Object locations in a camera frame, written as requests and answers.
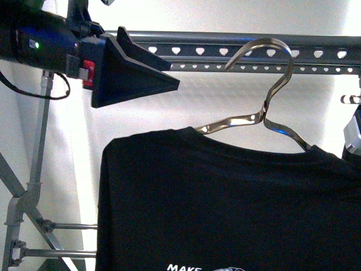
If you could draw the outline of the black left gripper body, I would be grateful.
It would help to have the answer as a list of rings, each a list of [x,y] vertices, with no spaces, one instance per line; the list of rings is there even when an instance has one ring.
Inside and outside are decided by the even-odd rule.
[[[104,29],[99,23],[67,19],[66,26],[78,40],[74,46],[80,60],[78,78],[85,89],[99,90],[102,87],[102,71],[105,57]]]

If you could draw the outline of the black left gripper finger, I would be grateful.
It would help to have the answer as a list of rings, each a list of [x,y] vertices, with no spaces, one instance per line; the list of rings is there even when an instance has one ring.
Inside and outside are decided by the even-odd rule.
[[[104,48],[94,77],[93,108],[178,89],[180,81],[165,73],[171,64],[135,44],[125,28],[119,27],[117,36],[104,33],[99,39]]]

